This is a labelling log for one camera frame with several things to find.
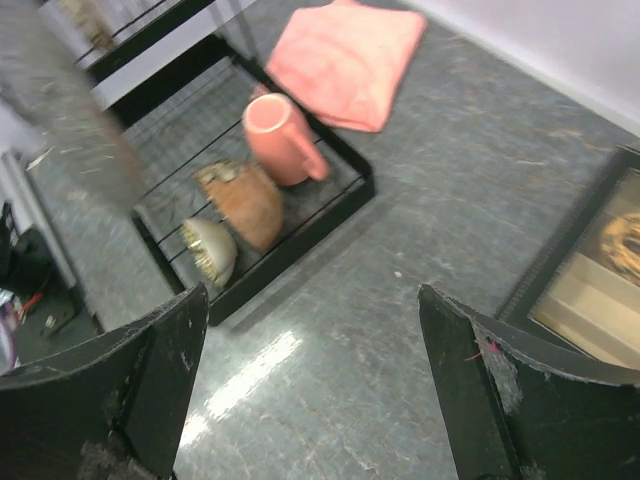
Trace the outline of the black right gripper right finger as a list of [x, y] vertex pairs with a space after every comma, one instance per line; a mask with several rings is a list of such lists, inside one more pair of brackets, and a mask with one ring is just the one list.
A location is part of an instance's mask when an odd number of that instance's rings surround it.
[[636, 479], [639, 373], [424, 284], [420, 323], [461, 479]]

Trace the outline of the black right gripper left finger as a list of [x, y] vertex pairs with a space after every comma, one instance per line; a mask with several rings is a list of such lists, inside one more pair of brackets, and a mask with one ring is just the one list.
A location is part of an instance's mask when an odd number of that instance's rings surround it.
[[2, 478], [174, 478], [208, 312], [198, 284], [2, 376]]

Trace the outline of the speckled ceramic plate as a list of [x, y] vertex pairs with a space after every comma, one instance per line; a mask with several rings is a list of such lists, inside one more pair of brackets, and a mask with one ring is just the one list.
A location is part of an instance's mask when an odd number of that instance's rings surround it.
[[93, 47], [102, 51], [115, 47], [111, 29], [98, 1], [58, 0], [57, 4]]

